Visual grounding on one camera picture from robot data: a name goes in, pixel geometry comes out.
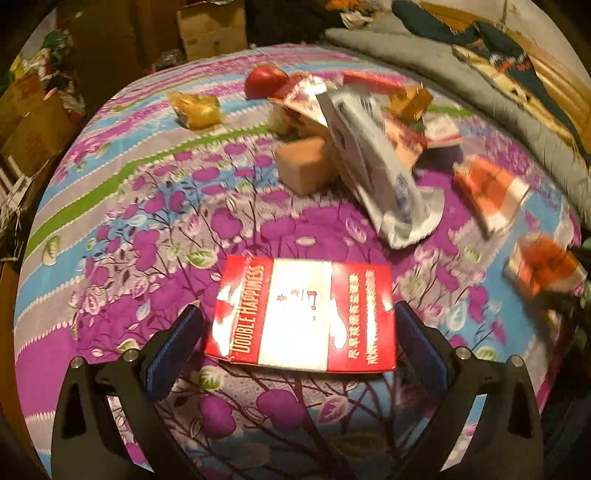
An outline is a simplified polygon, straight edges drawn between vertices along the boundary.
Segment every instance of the yellow packaged food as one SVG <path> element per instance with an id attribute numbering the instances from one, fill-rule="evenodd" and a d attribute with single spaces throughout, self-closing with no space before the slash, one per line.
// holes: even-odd
<path id="1" fill-rule="evenodd" d="M 222 121 L 220 102 L 215 95 L 171 92 L 168 98 L 178 120 L 190 130 L 201 130 Z"/>

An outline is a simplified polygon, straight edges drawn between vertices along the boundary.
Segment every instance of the orange package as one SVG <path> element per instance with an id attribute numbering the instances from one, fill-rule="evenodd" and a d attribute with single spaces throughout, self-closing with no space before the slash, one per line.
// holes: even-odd
<path id="1" fill-rule="evenodd" d="M 528 233 L 517 240 L 505 275 L 521 294 L 531 298 L 542 290 L 572 291 L 584 282 L 587 272 L 546 233 Z"/>

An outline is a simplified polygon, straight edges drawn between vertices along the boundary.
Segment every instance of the green stripe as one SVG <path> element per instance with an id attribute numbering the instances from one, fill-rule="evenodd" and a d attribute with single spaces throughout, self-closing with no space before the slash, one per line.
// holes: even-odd
<path id="1" fill-rule="evenodd" d="M 469 116 L 474 116 L 474 114 L 463 107 L 454 108 L 452 106 L 442 106 L 442 105 L 429 105 L 427 108 L 427 112 L 430 113 L 446 113 L 449 116 L 453 116 L 456 118 L 466 118 Z"/>
<path id="2" fill-rule="evenodd" d="M 45 240 L 49 235 L 58 230 L 58 228 L 61 228 L 67 223 L 71 222 L 72 220 L 75 220 L 84 212 L 87 212 L 92 207 L 98 205 L 104 198 L 114 194 L 117 191 L 119 185 L 121 185 L 121 183 L 127 177 L 129 177 L 139 166 L 146 165 L 157 160 L 161 160 L 167 155 L 186 150 L 196 145 L 206 145 L 217 142 L 223 142 L 225 140 L 231 140 L 233 138 L 241 137 L 243 135 L 264 135 L 268 133 L 269 130 L 267 130 L 267 126 L 261 125 L 260 127 L 234 130 L 232 132 L 228 132 L 222 135 L 207 135 L 205 137 L 195 138 L 194 140 L 186 141 L 184 143 L 177 145 L 176 147 L 170 148 L 169 150 L 165 150 L 163 152 L 157 153 L 156 155 L 152 155 L 151 157 L 139 158 L 137 160 L 129 162 L 123 168 L 121 168 L 121 170 L 119 170 L 115 175 L 108 178 L 100 185 L 98 185 L 97 188 L 91 190 L 89 193 L 80 197 L 75 202 L 62 208 L 53 217 L 51 217 L 48 221 L 41 225 L 39 229 L 31 235 L 31 238 L 29 238 L 27 249 L 25 250 L 25 259 L 31 254 L 33 250 L 36 249 L 36 247 L 38 247 L 43 242 L 43 240 Z"/>

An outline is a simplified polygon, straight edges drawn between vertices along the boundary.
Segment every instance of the clutter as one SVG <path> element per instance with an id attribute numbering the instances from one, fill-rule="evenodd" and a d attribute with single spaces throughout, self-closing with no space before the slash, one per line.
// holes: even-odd
<path id="1" fill-rule="evenodd" d="M 333 183 L 339 172 L 320 137 L 305 138 L 275 150 L 280 180 L 298 195 L 308 195 Z"/>
<path id="2" fill-rule="evenodd" d="M 372 17 L 363 15 L 359 10 L 355 10 L 354 12 L 341 12 L 340 17 L 343 21 L 343 25 L 349 30 L 358 30 L 374 21 Z"/>
<path id="3" fill-rule="evenodd" d="M 222 121 L 220 102 L 215 95 L 171 92 L 168 98 L 178 116 L 178 121 L 189 130 L 201 130 Z"/>
<path id="4" fill-rule="evenodd" d="M 507 231 L 530 196 L 527 183 L 485 158 L 469 155 L 454 165 L 454 181 L 489 236 Z"/>
<path id="5" fill-rule="evenodd" d="M 417 187 L 369 92 L 349 86 L 318 100 L 340 152 L 341 178 L 366 207 L 378 235 L 400 249 L 433 233 L 443 215 L 443 191 Z"/>
<path id="6" fill-rule="evenodd" d="M 571 252 L 556 245 L 546 233 L 528 233 L 517 240 L 505 275 L 522 295 L 531 298 L 544 290 L 573 291 L 584 282 L 587 272 Z"/>
<path id="7" fill-rule="evenodd" d="M 289 75 L 273 65 L 254 67 L 244 82 L 244 94 L 249 100 L 264 99 L 273 95 L 289 79 Z"/>
<path id="8" fill-rule="evenodd" d="M 74 135 L 59 95 L 51 95 L 18 124 L 1 153 L 13 157 L 26 176 L 33 176 L 46 161 L 62 152 Z"/>
<path id="9" fill-rule="evenodd" d="M 187 5 L 177 12 L 177 22 L 189 61 L 248 48 L 243 0 Z"/>
<path id="10" fill-rule="evenodd" d="M 43 85 L 35 73 L 11 83 L 0 97 L 0 146 L 4 145 L 21 120 L 45 96 Z"/>
<path id="11" fill-rule="evenodd" d="M 180 48 L 174 48 L 163 52 L 152 65 L 152 70 L 160 72 L 161 70 L 178 67 L 184 63 L 187 63 L 187 57 Z"/>
<path id="12" fill-rule="evenodd" d="M 303 371 L 396 367 L 389 266 L 231 256 L 204 353 Z"/>
<path id="13" fill-rule="evenodd" d="M 426 113 L 423 123 L 427 148 L 454 147 L 462 143 L 460 130 L 448 115 Z"/>
<path id="14" fill-rule="evenodd" d="M 357 72 L 356 70 L 345 70 L 343 72 L 343 85 L 355 85 L 363 83 L 371 93 L 389 95 L 396 92 L 404 85 L 383 75 L 370 72 Z"/>
<path id="15" fill-rule="evenodd" d="M 433 100 L 423 84 L 401 88 L 389 96 L 388 111 L 407 122 L 419 120 Z"/>

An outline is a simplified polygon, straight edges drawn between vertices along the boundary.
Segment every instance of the wrapper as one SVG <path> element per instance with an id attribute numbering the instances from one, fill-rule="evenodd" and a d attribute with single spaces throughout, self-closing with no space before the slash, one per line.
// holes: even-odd
<path id="1" fill-rule="evenodd" d="M 527 183 L 478 155 L 454 165 L 454 181 L 472 204 L 485 234 L 507 231 L 530 196 Z"/>
<path id="2" fill-rule="evenodd" d="M 220 102 L 214 95 L 172 92 L 168 98 L 178 121 L 190 130 L 201 130 L 222 121 Z"/>
<path id="3" fill-rule="evenodd" d="M 360 83 L 365 85 L 371 93 L 381 95 L 389 95 L 404 88 L 404 84 L 376 73 L 357 72 L 355 70 L 345 70 L 343 72 L 343 85 L 357 85 Z"/>
<path id="4" fill-rule="evenodd" d="M 462 143 L 460 130 L 448 115 L 428 113 L 423 122 L 427 148 L 454 147 Z"/>
<path id="5" fill-rule="evenodd" d="M 297 73 L 269 101 L 281 105 L 283 123 L 297 128 L 301 136 L 326 137 L 328 129 L 317 95 L 335 87 L 319 77 Z"/>
<path id="6" fill-rule="evenodd" d="M 529 233 L 517 240 L 505 275 L 522 295 L 531 298 L 541 290 L 573 291 L 585 281 L 587 272 L 572 253 L 548 235 Z"/>

